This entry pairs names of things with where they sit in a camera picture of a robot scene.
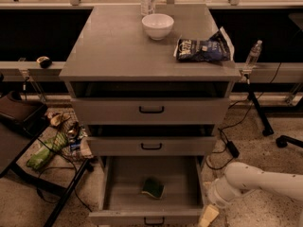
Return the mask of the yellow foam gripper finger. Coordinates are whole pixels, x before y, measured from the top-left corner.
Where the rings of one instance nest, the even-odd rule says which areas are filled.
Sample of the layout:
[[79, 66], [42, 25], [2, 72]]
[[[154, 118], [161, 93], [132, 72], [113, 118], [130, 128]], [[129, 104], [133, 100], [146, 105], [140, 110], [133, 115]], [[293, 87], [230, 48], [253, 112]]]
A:
[[209, 227], [210, 224], [216, 219], [218, 215], [219, 215], [219, 208], [213, 204], [208, 204], [204, 208], [199, 218], [198, 227]]

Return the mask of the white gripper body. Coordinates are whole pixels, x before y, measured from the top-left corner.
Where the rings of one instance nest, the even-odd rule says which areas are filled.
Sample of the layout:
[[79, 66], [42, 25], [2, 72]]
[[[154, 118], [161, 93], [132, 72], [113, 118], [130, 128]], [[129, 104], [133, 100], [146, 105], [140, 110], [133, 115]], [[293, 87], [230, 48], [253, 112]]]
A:
[[225, 177], [213, 181], [207, 190], [208, 200], [218, 208], [224, 209], [241, 197], [238, 188], [232, 186]]

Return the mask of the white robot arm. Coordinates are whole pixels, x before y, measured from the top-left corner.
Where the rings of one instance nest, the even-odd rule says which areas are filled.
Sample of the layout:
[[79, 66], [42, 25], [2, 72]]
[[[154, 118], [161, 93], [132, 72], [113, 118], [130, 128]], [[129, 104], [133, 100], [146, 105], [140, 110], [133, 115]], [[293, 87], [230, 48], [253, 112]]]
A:
[[246, 197], [255, 190], [303, 201], [303, 176], [264, 171], [241, 162], [229, 164], [221, 178], [214, 180], [206, 191], [207, 203], [198, 227], [209, 227], [233, 200]]

